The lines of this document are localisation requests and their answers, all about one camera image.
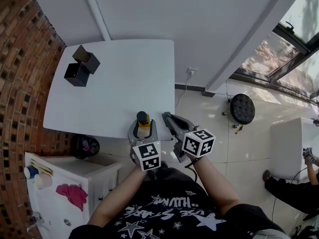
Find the black t-shirt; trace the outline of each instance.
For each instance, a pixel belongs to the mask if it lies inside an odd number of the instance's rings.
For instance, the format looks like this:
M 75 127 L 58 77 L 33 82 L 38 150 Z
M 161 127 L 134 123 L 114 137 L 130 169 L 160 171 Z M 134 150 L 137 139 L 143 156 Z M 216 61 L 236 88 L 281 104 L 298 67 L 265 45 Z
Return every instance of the black t-shirt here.
M 142 183 L 125 210 L 105 227 L 80 226 L 70 239 L 249 238 L 265 229 L 283 232 L 259 207 L 237 205 L 221 217 L 197 183 L 164 180 Z

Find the black window frame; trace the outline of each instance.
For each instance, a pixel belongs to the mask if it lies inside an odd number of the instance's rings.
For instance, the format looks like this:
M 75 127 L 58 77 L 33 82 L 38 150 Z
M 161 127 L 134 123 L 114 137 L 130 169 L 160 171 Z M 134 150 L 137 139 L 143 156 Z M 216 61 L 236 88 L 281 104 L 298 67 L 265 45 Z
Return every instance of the black window frame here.
M 309 42 L 305 43 L 294 33 L 293 29 L 293 27 L 287 27 L 281 23 L 278 23 L 272 31 L 292 44 L 299 51 L 284 65 L 278 67 L 269 75 L 239 67 L 229 78 L 273 89 L 312 104 L 319 105 L 319 102 L 314 99 L 319 97 L 319 90 L 309 94 L 291 84 L 280 81 L 282 77 L 296 69 L 299 65 L 304 63 L 307 59 L 319 51 L 319 32 Z

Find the white cup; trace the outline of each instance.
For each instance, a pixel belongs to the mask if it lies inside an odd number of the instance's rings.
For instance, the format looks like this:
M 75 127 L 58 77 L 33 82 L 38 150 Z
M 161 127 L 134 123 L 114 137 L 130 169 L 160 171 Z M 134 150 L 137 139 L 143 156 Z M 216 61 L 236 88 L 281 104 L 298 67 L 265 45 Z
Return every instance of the white cup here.
M 37 185 L 38 189 L 44 189 L 47 187 L 52 186 L 52 178 L 50 175 L 45 173 L 36 174 L 34 177 L 35 184 Z

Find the power outlet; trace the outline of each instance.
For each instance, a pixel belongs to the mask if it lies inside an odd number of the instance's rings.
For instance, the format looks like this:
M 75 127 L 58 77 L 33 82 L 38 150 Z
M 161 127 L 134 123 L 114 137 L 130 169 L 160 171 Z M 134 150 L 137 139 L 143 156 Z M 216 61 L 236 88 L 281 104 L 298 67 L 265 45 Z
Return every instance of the power outlet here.
M 188 67 L 187 74 L 193 76 L 198 70 L 198 68 Z

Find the blue cup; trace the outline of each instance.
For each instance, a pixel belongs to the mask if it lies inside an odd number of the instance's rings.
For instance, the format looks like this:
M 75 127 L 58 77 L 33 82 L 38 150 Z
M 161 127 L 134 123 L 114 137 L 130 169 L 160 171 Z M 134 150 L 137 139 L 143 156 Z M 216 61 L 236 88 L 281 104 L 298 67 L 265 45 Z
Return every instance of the blue cup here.
M 39 174 L 39 171 L 35 167 L 27 166 L 24 168 L 24 175 L 27 179 L 33 179 L 36 174 Z

